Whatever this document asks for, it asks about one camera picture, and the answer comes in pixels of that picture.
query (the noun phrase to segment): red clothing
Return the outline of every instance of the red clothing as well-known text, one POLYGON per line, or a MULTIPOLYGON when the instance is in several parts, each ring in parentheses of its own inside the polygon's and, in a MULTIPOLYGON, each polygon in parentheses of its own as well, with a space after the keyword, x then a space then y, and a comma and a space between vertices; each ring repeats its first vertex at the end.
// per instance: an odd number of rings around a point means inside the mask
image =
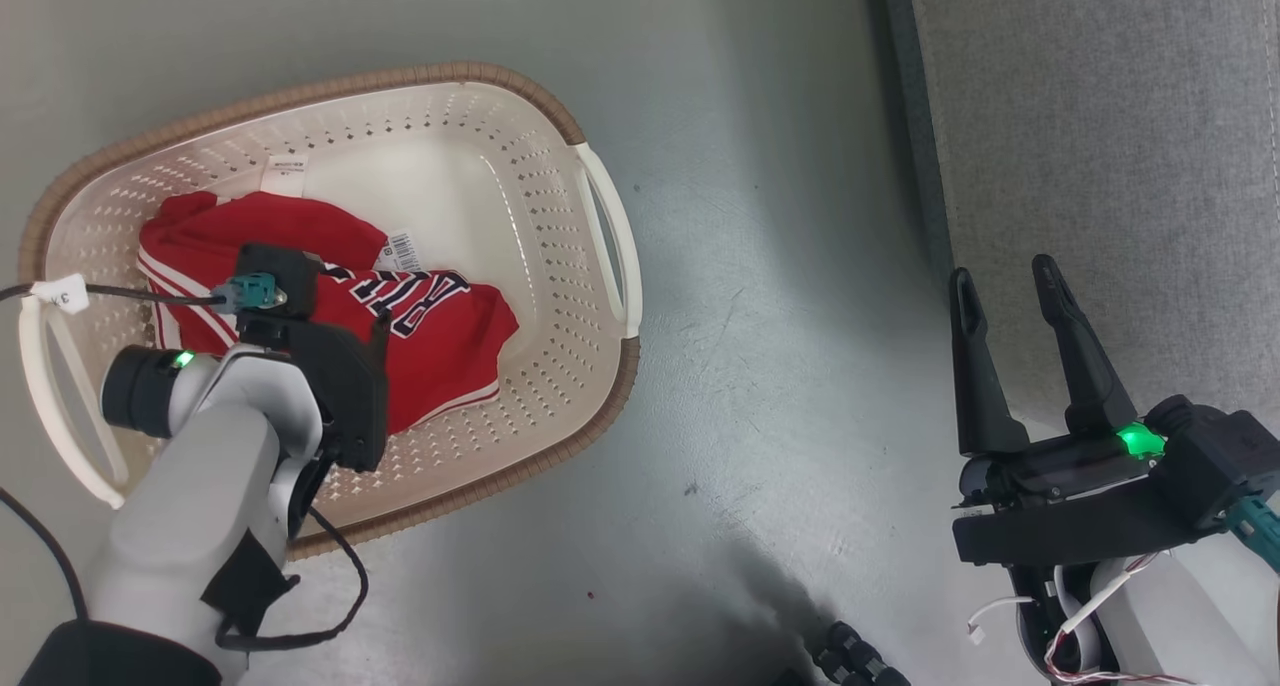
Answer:
MULTIPOLYGON (((138 241, 138 267, 161 294, 207 297, 233 275, 248 241, 324 259, 329 269, 316 282, 314 321, 366 340, 376 314, 392 312, 387 376, 393 434, 498 394, 498 352, 517 329, 499 291, 453 271, 375 271, 387 235, 342 209, 262 191, 218 206, 215 195, 197 191, 165 198, 138 241)), ((156 307, 163 348, 223 355, 236 343, 234 323, 207 307, 156 307)))

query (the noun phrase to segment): gray floor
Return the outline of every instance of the gray floor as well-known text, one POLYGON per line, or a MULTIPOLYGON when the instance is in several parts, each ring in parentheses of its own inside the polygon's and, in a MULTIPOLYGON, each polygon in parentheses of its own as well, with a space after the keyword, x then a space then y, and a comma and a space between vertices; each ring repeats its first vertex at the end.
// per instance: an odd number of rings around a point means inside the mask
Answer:
MULTIPOLYGON (((476 58, 579 116, 645 279, 641 375, 598 444, 366 544, 338 641, 246 683, 727 683, 803 664, 823 618, 919 685, 1033 682, 1007 591, 955 559, 946 314, 925 275, 878 0, 0 0, 0 253, 74 157, 174 116, 365 68, 476 58)), ((13 259, 4 259, 5 265, 13 259)), ((13 344, 10 307, 0 343, 13 344)), ((0 349, 0 484, 87 568, 106 523, 0 349)), ((69 613, 0 520, 0 680, 69 613)), ((294 564, 266 632, 329 626, 346 559, 294 564)))

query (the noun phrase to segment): brown basket rim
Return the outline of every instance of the brown basket rim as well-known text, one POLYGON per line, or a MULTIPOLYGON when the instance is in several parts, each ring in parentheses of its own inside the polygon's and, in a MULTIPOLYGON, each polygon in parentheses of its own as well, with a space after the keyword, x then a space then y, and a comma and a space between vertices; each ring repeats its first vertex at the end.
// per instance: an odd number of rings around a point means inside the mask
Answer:
MULTIPOLYGON (((388 68, 388 70, 371 70, 367 74, 347 76, 342 79, 321 81, 316 84, 294 86, 291 90, 246 99, 246 101, 234 102, 232 106, 219 108, 215 111, 183 118, 174 124, 160 125, 159 129, 146 131, 132 140, 109 145, 91 156, 79 159, 52 180, 41 195, 36 207, 32 209, 31 216, 27 218, 18 253, 19 280, 37 282, 45 278, 45 256, 58 219, 79 191, 114 168, 123 166, 137 157, 155 154, 157 150, 200 138, 202 134, 243 124, 243 122, 251 122, 255 118, 270 116, 274 113, 289 111, 292 108, 349 97, 349 95, 397 90, 403 88, 403 86, 448 83, 480 83, 508 90, 538 108, 556 125, 566 145, 586 143, 586 136, 582 134, 581 127, 554 95, 534 83, 529 77, 506 67, 493 65, 493 63, 449 61, 435 63, 435 65, 388 68)), ((480 477, 477 481, 375 518, 339 526, 339 531, 352 544, 387 536, 507 490, 525 481, 526 477, 535 476, 581 453, 586 445, 590 445, 604 433, 605 427, 617 420, 635 385, 640 365, 640 339, 622 339, 621 347, 618 372, 613 379, 608 397, 604 398, 604 403, 600 404, 595 416, 590 417, 572 435, 536 454, 512 463, 507 468, 499 468, 489 476, 480 477)), ((314 534, 293 540, 289 544, 288 555, 296 561, 334 549, 337 549, 337 544, 328 535, 314 534)))

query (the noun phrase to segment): black cable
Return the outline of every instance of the black cable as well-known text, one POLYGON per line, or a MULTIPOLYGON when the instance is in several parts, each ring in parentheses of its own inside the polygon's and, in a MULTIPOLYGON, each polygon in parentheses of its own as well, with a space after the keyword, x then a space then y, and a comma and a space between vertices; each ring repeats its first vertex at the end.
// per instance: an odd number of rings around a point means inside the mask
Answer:
MULTIPOLYGON (((4 291, 0 291, 0 299, 5 298, 8 297, 5 297, 4 291)), ((4 506, 13 509, 18 514, 18 518, 29 526, 32 531, 36 531, 36 536, 40 536, 40 540, 54 554, 54 559, 58 562, 58 567, 63 570, 63 577, 67 580, 67 589, 72 593, 72 607, 76 609, 77 621, 88 621, 88 607, 84 605, 84 590, 81 589, 79 578, 76 577, 76 570, 72 567, 72 561, 67 558, 67 552, 63 550, 58 539, 54 539, 49 529, 27 507, 18 503, 18 499, 13 498, 13 494, 9 491, 0 489, 0 502, 4 502, 4 506)))
POLYGON ((347 558, 351 559, 351 564, 356 567, 356 573, 360 576, 360 595, 356 596, 356 603, 351 604, 351 610, 347 612, 347 617, 339 622, 338 626, 329 628, 326 631, 312 631, 310 634, 289 634, 287 636, 242 636, 238 634, 228 634, 230 627, 224 623, 223 627, 218 630, 218 635, 214 637, 214 642, 219 648, 230 651, 289 651, 293 649, 306 649, 307 646, 315 646, 316 644, 323 644, 330 639, 334 639, 339 634, 351 626, 352 619, 356 618, 356 612, 365 603, 365 596, 369 595, 369 572, 365 571, 365 563, 361 562, 360 557, 356 555, 356 549, 351 548, 347 539, 334 529, 329 520, 320 516, 319 509, 311 507, 307 509, 311 517, 316 520, 316 523, 325 530, 325 534, 337 541, 337 544, 346 552, 347 558))
MULTIPOLYGON (((0 302, 13 297, 24 297, 31 293, 33 284, 9 285, 0 289, 0 302)), ((146 302, 165 303, 169 306, 216 306, 227 303, 225 297, 170 297, 169 294, 155 294, 151 291, 125 289, 123 285, 84 284, 84 291, 91 294, 105 294, 106 297, 125 297, 132 299, 146 299, 146 302)))

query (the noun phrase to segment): white cable tag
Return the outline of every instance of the white cable tag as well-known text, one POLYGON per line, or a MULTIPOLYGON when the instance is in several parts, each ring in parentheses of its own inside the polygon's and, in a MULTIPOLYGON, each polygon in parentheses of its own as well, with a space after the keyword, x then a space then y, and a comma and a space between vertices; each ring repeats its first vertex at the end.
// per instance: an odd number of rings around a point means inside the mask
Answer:
POLYGON ((78 314, 88 307, 88 292, 84 278, 78 273, 55 282, 36 282, 31 294, 42 302, 51 303, 68 314, 78 314))
POLYGON ((260 189, 279 197, 301 197, 307 180, 307 154, 283 154, 266 159, 260 189))
POLYGON ((422 265, 417 259, 417 247, 408 229, 393 230, 387 234, 387 244, 378 255, 374 267, 384 271, 421 271, 422 265))

